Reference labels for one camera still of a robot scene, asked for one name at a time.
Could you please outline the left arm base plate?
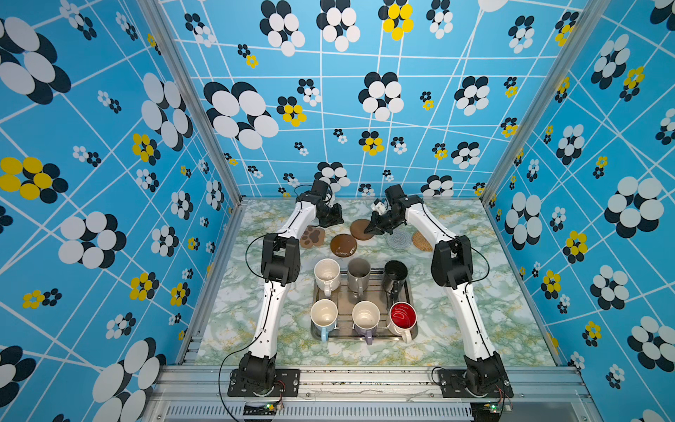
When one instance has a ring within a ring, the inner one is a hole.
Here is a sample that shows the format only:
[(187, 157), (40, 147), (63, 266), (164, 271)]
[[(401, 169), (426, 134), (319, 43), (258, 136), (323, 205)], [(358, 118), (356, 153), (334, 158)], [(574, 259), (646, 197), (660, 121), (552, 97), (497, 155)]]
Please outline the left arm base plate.
[(300, 369), (275, 369), (261, 376), (244, 374), (234, 369), (230, 375), (228, 397), (297, 397), (301, 381)]

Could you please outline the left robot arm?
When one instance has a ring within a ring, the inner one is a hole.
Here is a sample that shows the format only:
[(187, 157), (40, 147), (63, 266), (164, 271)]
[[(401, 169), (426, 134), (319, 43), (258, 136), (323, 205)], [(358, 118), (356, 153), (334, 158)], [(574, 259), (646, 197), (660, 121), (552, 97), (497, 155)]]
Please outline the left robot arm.
[(330, 184), (320, 179), (296, 198), (293, 213), (281, 228), (262, 237), (263, 306), (253, 340), (247, 346), (237, 372), (251, 392), (264, 394), (274, 387), (281, 310), (288, 291), (300, 274), (300, 239), (314, 220), (324, 228), (344, 221), (341, 206), (333, 203)]

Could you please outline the grey silicone round coaster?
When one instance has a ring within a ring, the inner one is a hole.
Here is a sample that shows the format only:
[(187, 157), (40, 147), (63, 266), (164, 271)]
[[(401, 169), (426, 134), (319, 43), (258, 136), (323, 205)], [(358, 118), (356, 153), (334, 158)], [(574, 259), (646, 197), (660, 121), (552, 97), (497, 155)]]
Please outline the grey silicone round coaster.
[(412, 235), (407, 230), (395, 230), (386, 239), (387, 245), (396, 251), (403, 251), (412, 244)]

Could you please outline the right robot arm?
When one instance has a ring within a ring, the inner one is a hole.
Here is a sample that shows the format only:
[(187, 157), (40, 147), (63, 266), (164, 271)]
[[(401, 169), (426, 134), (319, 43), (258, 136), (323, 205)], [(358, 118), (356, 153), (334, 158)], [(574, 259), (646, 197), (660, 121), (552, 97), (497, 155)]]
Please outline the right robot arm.
[(473, 249), (468, 237), (445, 227), (418, 195), (407, 195), (402, 186), (385, 190), (386, 200), (376, 200), (365, 229), (367, 234), (392, 234), (402, 224), (411, 225), (433, 247), (431, 274), (446, 290), (460, 327), (466, 370), (466, 388), (476, 397), (499, 390), (513, 397), (501, 356), (493, 346), (476, 303), (473, 287)]

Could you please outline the paw print wooden coaster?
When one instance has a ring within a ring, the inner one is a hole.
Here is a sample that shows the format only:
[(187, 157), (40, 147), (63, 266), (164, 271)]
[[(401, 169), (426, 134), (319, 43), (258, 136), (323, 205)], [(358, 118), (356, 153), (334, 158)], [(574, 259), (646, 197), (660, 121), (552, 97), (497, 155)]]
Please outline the paw print wooden coaster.
[(304, 249), (311, 249), (324, 245), (325, 229), (319, 226), (309, 226), (300, 238), (300, 245)]

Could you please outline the round brown coaster front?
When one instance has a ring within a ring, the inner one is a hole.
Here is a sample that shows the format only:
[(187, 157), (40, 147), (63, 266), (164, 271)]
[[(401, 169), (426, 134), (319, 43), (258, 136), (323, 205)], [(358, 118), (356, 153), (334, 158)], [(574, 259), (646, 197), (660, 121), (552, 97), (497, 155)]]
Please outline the round brown coaster front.
[(349, 234), (336, 235), (330, 241), (330, 250), (339, 258), (348, 258), (353, 256), (358, 249), (357, 240)]

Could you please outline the round brown coaster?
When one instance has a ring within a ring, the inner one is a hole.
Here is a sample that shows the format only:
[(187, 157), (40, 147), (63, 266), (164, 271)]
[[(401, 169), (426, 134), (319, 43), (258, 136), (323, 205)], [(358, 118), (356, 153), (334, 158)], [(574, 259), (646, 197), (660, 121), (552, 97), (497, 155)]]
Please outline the round brown coaster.
[(330, 250), (339, 258), (348, 258), (353, 256), (358, 249), (357, 240), (349, 234), (336, 235), (330, 241)]
[(367, 219), (358, 219), (355, 220), (350, 226), (351, 235), (360, 241), (367, 241), (374, 237), (373, 234), (368, 234), (366, 228), (369, 225), (370, 221)]

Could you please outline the woven rattan coaster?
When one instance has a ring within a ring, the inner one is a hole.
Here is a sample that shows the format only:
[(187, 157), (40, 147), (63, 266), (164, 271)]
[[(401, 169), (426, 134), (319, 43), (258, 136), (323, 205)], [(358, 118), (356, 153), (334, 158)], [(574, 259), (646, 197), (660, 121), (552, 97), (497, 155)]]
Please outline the woven rattan coaster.
[(420, 251), (424, 252), (433, 251), (433, 246), (426, 240), (426, 238), (419, 231), (416, 231), (413, 234), (411, 240), (413, 245)]

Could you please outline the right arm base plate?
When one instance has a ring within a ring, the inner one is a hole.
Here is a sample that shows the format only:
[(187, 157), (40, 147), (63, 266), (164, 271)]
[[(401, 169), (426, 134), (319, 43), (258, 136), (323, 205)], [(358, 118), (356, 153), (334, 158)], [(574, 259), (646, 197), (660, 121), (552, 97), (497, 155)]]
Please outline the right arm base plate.
[(468, 369), (438, 369), (432, 375), (444, 398), (513, 398), (513, 385), (506, 373), (488, 378), (473, 375)]

